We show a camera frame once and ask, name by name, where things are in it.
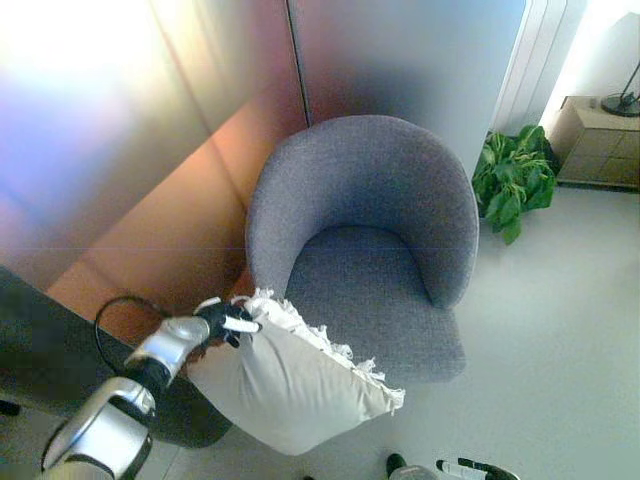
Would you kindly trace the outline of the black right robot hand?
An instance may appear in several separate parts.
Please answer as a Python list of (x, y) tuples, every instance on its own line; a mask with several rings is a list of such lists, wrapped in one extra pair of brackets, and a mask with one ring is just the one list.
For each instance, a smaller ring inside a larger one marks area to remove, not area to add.
[(506, 476), (496, 468), (464, 458), (459, 458), (456, 462), (439, 459), (436, 461), (435, 466), (439, 471), (458, 479), (506, 479)]

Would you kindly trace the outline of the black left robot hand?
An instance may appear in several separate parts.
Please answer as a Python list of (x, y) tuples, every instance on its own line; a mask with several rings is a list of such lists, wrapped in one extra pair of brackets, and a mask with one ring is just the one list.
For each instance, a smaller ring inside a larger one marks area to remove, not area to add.
[(262, 330), (262, 325), (243, 307), (223, 302), (218, 297), (202, 302), (194, 315), (204, 319), (209, 326), (207, 346), (229, 344), (237, 349), (242, 334), (256, 334)]

